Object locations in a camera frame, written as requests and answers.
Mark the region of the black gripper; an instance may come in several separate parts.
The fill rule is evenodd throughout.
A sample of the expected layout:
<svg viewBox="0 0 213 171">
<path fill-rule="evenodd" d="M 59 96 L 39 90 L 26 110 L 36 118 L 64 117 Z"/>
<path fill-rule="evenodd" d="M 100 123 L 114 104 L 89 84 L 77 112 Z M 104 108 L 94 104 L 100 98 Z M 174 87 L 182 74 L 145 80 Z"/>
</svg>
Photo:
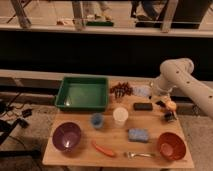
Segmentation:
<svg viewBox="0 0 213 171">
<path fill-rule="evenodd" d="M 172 122 L 176 120 L 175 114 L 173 114 L 171 111 L 169 111 L 166 108 L 166 102 L 163 101 L 157 101 L 156 104 L 160 106 L 161 111 L 164 113 L 164 120 L 166 122 Z"/>
</svg>

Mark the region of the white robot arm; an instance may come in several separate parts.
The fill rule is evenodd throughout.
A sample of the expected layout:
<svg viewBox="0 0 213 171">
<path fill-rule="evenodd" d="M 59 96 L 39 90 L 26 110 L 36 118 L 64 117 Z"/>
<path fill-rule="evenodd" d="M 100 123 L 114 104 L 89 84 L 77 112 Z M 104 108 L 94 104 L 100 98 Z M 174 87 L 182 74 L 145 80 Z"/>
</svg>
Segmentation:
<svg viewBox="0 0 213 171">
<path fill-rule="evenodd" d="M 213 120 L 213 89 L 195 79 L 193 70 L 194 63 L 189 58 L 165 60 L 160 65 L 160 75 L 153 81 L 152 92 L 163 96 L 177 86 Z"/>
</svg>

